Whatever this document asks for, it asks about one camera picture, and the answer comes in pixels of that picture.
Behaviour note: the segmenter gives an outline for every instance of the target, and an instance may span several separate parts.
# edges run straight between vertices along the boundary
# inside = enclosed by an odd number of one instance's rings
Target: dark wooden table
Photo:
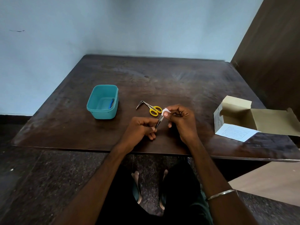
[[[93,87],[101,84],[119,88],[118,111],[111,120],[96,120],[86,109]],[[12,143],[41,149],[110,151],[132,117],[151,117],[147,106],[135,109],[144,100],[162,108],[180,103],[193,109],[198,135],[213,158],[300,160],[300,152],[288,136],[259,133],[242,143],[215,135],[213,112],[226,95],[251,100],[252,108],[265,108],[224,61],[86,55]],[[190,154],[176,128],[168,129],[166,120],[153,142],[144,138],[133,152]]]

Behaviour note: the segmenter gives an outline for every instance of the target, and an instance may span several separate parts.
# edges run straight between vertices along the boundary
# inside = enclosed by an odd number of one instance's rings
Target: leg
[[[200,224],[213,224],[200,183],[184,160],[173,166],[163,180],[161,199],[166,220],[193,218]]]
[[[108,190],[96,224],[105,221],[134,220],[152,217],[138,203],[139,194],[130,172],[122,165]]]

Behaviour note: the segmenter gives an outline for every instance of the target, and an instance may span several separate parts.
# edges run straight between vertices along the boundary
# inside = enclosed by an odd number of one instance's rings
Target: hand
[[[179,104],[166,108],[171,111],[171,113],[163,113],[163,116],[169,120],[168,127],[172,127],[172,122],[176,124],[183,143],[188,146],[195,140],[199,140],[193,111]]]
[[[133,117],[119,142],[124,152],[126,154],[131,152],[134,146],[137,145],[145,135],[148,136],[150,140],[155,139],[155,132],[157,130],[154,126],[157,122],[157,118]]]

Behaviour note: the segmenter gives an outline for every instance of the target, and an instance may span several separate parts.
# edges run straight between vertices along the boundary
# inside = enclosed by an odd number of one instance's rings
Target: silver bangle
[[[218,194],[215,194],[215,195],[212,195],[210,198],[208,198],[207,200],[211,200],[211,199],[214,199],[215,197],[218,197],[218,196],[222,196],[224,194],[227,194],[227,193],[231,193],[235,190],[226,190],[226,191],[223,191],[221,193],[218,193]]]

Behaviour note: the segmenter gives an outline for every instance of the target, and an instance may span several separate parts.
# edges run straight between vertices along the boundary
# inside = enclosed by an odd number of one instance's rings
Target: person
[[[181,105],[164,112],[168,127],[176,125],[180,139],[189,148],[205,195],[190,165],[179,161],[168,172],[161,188],[162,217],[148,214],[137,202],[138,188],[122,159],[146,135],[156,138],[158,119],[133,117],[120,141],[54,224],[98,224],[113,221],[152,223],[190,221],[198,224],[257,224],[236,191],[222,176],[201,143],[194,113]]]

